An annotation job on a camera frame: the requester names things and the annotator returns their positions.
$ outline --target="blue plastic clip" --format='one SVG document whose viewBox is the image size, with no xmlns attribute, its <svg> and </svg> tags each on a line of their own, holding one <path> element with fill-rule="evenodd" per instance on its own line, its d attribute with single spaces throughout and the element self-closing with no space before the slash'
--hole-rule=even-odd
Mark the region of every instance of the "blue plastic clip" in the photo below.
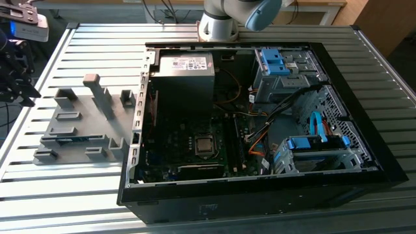
<svg viewBox="0 0 416 234">
<path fill-rule="evenodd" d="M 342 139 L 342 141 L 344 141 L 345 146 L 349 147 L 349 146 L 350 146 L 350 141 L 349 141 L 348 136 L 342 136 L 341 139 Z"/>
<path fill-rule="evenodd" d="M 316 120 L 316 125 L 317 125 L 317 135 L 322 139 L 322 142 L 328 142 L 326 136 L 325 136 L 325 130 L 324 130 L 324 124 L 322 124 L 322 119 L 320 117 L 320 112 L 313 111 L 310 114 L 310 120 L 309 120 L 309 132 L 310 135 L 314 135 L 314 122 Z"/>
<path fill-rule="evenodd" d="M 288 148 L 292 150 L 294 149 L 294 144 L 293 144 L 293 141 L 289 139 L 286 140 L 286 145 L 288 145 Z"/>
<path fill-rule="evenodd" d="M 284 64 L 284 57 L 281 57 L 276 48 L 262 48 L 261 58 L 269 75 L 290 75 L 290 70 L 286 69 Z"/>
<path fill-rule="evenodd" d="M 280 151 L 278 151 L 278 153 L 276 154 L 276 156 L 274 156 L 274 158 L 273 158 L 273 162 L 277 161 L 278 157 L 280 157 Z"/>
<path fill-rule="evenodd" d="M 294 147 L 297 149 L 309 149 L 310 144 L 306 137 L 294 137 L 292 138 L 292 141 L 294 143 Z"/>
</svg>

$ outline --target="wooden panel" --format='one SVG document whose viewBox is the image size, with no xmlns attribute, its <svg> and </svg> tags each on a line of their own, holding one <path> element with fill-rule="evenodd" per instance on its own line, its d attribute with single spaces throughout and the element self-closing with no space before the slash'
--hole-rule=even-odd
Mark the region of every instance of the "wooden panel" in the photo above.
<svg viewBox="0 0 416 234">
<path fill-rule="evenodd" d="M 290 24 L 301 24 L 301 25 L 318 25 L 324 12 L 298 12 L 298 15 Z M 288 24 L 292 20 L 293 12 L 281 11 L 278 12 L 273 24 Z"/>
<path fill-rule="evenodd" d="M 416 27 L 416 1 L 369 0 L 354 24 L 386 57 Z"/>
<path fill-rule="evenodd" d="M 332 25 L 352 25 L 365 7 L 368 0 L 346 0 L 346 5 L 337 13 Z"/>
</svg>

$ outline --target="cpu socket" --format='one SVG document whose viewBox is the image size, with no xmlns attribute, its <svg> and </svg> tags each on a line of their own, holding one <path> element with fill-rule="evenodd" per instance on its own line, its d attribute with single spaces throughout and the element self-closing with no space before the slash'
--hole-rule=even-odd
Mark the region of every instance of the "cpu socket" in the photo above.
<svg viewBox="0 0 416 234">
<path fill-rule="evenodd" d="M 209 159 L 214 155 L 213 135 L 194 136 L 194 155 L 201 159 Z"/>
</svg>

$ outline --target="metal frame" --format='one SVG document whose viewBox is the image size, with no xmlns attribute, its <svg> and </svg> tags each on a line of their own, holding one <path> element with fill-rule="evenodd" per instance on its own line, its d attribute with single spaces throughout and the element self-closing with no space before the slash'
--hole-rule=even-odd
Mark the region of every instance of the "metal frame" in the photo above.
<svg viewBox="0 0 416 234">
<path fill-rule="evenodd" d="M 56 106 L 52 98 L 38 98 L 36 108 L 24 108 L 0 150 L 0 230 L 14 230 L 9 233 L 197 233 L 201 230 L 206 233 L 249 230 L 254 234 L 273 234 L 276 230 L 281 233 L 413 233 L 414 98 L 405 92 L 409 89 L 405 82 L 396 72 L 390 72 L 393 69 L 358 34 L 360 31 L 349 27 L 272 26 L 260 33 L 240 28 L 241 41 L 324 44 L 406 172 L 408 182 L 324 212 L 146 226 L 125 207 L 116 205 L 120 163 L 44 167 L 29 163 L 34 151 L 30 147 L 37 148 L 46 120 L 52 117 L 53 110 L 48 108 Z M 197 41 L 196 26 L 81 24 L 77 29 L 66 30 L 36 85 L 41 95 L 53 96 L 57 87 L 73 87 L 78 95 L 85 94 L 86 91 L 78 88 L 85 71 L 101 75 L 110 93 L 136 89 L 144 43 L 154 41 Z"/>
</svg>

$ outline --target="sticker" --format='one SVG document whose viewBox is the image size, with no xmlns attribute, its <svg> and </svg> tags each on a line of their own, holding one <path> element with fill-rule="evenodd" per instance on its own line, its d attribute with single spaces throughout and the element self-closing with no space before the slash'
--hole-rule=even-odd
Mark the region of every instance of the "sticker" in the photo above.
<svg viewBox="0 0 416 234">
<path fill-rule="evenodd" d="M 297 67 L 294 62 L 285 63 L 285 67 Z"/>
<path fill-rule="evenodd" d="M 268 161 L 262 158 L 261 160 L 261 164 L 262 166 L 268 169 L 268 167 L 270 166 L 270 164 L 268 163 Z"/>
<path fill-rule="evenodd" d="M 256 98 L 256 96 L 254 95 L 248 95 L 248 101 L 250 102 L 250 103 L 254 103 L 254 98 Z"/>
<path fill-rule="evenodd" d="M 206 70 L 205 57 L 170 58 L 173 70 Z"/>
</svg>

